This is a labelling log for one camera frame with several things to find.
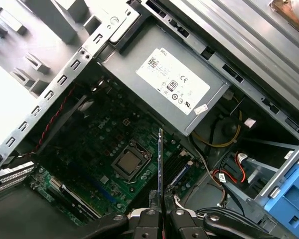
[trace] screw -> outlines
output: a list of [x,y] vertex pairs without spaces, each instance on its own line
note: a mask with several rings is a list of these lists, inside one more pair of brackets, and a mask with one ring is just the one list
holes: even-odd
[[114,220],[114,221],[120,221],[120,220],[122,220],[122,219],[123,219],[123,216],[122,216],[122,215],[117,215],[117,216],[113,217],[113,220]]
[[219,220],[219,216],[216,216],[216,215],[211,215],[210,216],[210,219],[212,220],[212,221],[218,221]]
[[155,214],[155,211],[154,210],[149,210],[146,212],[147,215],[154,215]]
[[177,215],[184,215],[185,212],[184,212],[184,210],[177,210],[177,211],[176,211],[176,214],[177,214]]
[[113,16],[113,17],[111,18],[110,22],[111,22],[112,25],[116,25],[116,24],[118,24],[120,21],[119,21],[119,19],[118,19],[116,16]]

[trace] ventilation slot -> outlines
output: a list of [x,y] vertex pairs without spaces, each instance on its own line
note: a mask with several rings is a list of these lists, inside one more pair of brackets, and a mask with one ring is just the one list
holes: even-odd
[[41,111],[41,107],[40,106],[36,106],[34,108],[34,110],[31,112],[31,114],[34,115],[34,116],[37,116],[40,111]]
[[54,92],[53,91],[49,91],[48,94],[46,94],[44,98],[47,101],[49,101],[53,96],[54,96]]
[[81,65],[81,62],[79,60],[76,60],[75,62],[73,62],[73,64],[71,65],[71,68],[73,69],[73,71],[75,71],[79,65]]
[[285,122],[299,134],[299,126],[295,122],[293,122],[290,118],[287,118]]
[[268,106],[273,113],[275,113],[275,114],[279,113],[280,110],[273,103],[271,103],[269,100],[267,100],[266,98],[262,98],[261,101],[266,106]]
[[58,84],[60,84],[61,86],[66,82],[66,80],[67,80],[68,78],[65,76],[65,75],[63,75],[63,76],[61,76],[61,78],[57,81],[57,83]]
[[227,64],[225,64],[223,66],[223,69],[229,74],[231,75],[232,77],[235,78],[236,81],[238,81],[239,83],[242,83],[243,82],[243,78],[238,75],[233,69],[231,69]]
[[152,3],[151,1],[147,1],[146,5],[149,6],[151,9],[154,10],[154,12],[156,12],[161,18],[165,18],[167,16],[167,14],[165,12],[163,12],[162,10],[160,10],[154,3]]
[[11,147],[15,142],[15,138],[11,137],[5,144],[8,147]]
[[29,124],[27,122],[23,122],[20,127],[19,127],[19,130],[21,132],[25,131],[25,129],[29,126]]
[[205,50],[200,54],[202,57],[204,57],[206,60],[209,60],[209,58],[215,53],[214,50],[212,50],[209,46],[205,48]]

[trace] cable connector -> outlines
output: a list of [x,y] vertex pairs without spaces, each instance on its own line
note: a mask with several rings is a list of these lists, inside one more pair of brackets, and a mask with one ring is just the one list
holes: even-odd
[[248,155],[244,154],[244,153],[239,153],[237,155],[237,159],[238,159],[238,162],[241,163],[243,160],[245,160],[246,158],[248,158]]

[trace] blue ram slot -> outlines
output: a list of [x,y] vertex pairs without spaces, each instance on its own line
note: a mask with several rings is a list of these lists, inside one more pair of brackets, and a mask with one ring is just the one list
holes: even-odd
[[111,203],[116,203],[116,199],[113,198],[107,191],[105,191],[101,185],[95,181],[93,178],[87,175],[87,173],[82,169],[79,165],[76,163],[70,162],[68,164],[68,167],[72,170],[76,171],[78,174],[80,174],[84,179],[86,179],[89,183],[93,185],[107,200],[109,200]]
[[177,183],[182,179],[182,177],[188,172],[188,170],[190,169],[190,167],[193,165],[192,161],[189,161],[184,167],[183,169],[180,171],[180,173],[173,179],[173,181],[171,182],[171,186],[176,186]]

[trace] white label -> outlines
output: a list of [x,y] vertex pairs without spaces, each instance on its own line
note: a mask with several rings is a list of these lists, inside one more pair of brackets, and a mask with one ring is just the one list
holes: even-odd
[[194,109],[195,114],[196,114],[197,116],[200,115],[201,113],[207,111],[207,110],[208,110],[208,106],[207,106],[207,104],[203,104],[202,106],[197,107],[196,109]]
[[294,152],[293,150],[289,151],[289,152],[286,154],[285,159],[289,159],[293,152]]
[[103,176],[100,180],[103,184],[106,184],[109,181],[109,178],[107,176]]
[[239,153],[237,157],[238,157],[239,163],[241,163],[244,159],[248,158],[248,155],[246,155],[244,153]]
[[218,174],[219,177],[219,181],[222,183],[226,183],[226,178],[225,178],[225,174],[224,173],[220,173]]
[[156,49],[136,73],[186,115],[210,89],[164,48]]

